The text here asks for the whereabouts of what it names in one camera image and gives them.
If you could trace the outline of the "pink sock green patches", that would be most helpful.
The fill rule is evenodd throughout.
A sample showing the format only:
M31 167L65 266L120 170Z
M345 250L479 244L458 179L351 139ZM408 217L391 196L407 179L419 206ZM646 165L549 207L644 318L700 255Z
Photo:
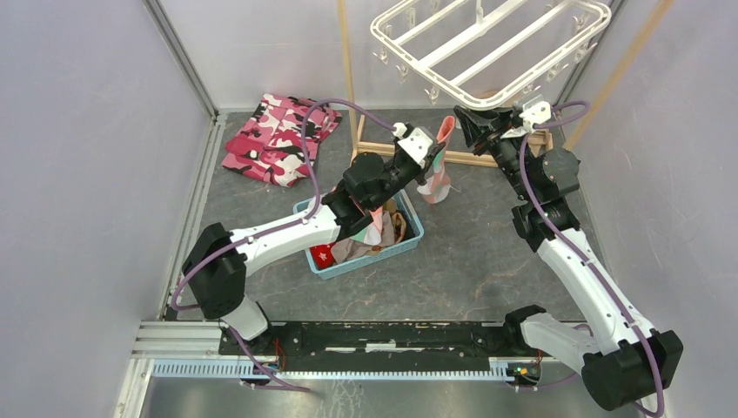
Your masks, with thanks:
M436 144L443 145L443 149L434 158L432 169L426 173L426 183L417 187L421 197L431 205L445 200L451 189L451 180L446 173L446 146L455 125L454 116L446 116L443 119L436 135Z

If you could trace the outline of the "white clip hanger frame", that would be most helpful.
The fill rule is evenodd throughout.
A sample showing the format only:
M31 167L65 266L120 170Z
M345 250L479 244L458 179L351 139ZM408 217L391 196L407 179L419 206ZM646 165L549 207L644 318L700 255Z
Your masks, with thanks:
M448 97L478 110L506 94L541 94L596 47L612 17L604 1L400 1L369 31L375 57L400 79L426 81L432 105ZM501 93L477 99L490 90Z

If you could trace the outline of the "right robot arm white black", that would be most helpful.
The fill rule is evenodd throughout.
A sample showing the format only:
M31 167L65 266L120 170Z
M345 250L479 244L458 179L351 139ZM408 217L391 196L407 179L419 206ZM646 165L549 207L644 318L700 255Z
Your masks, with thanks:
M645 415L665 414L664 392L683 353L673 331L661 332L617 287L590 246L567 202L579 189L580 162L564 148L532 152L535 131L560 125L547 102L474 111L455 106L466 145L477 156L491 156L520 204L512 210L518 235L558 276L585 317L582 329L556 320L531 305L509 313L502 341L514 355L537 349L572 369L603 409L627 404Z

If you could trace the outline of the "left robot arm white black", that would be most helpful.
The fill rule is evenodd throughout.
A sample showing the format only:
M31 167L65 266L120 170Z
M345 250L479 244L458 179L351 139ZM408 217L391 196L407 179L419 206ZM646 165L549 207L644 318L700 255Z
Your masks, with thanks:
M245 294L246 278L286 256L349 238L372 223L380 209L411 181L422 184L437 157L438 143L401 139L391 159L374 152L357 155L336 187L307 209L271 223L228 231L217 222L199 235L182 265L181 287L190 288L207 320L225 320L251 354L264 354L273 331L258 303Z

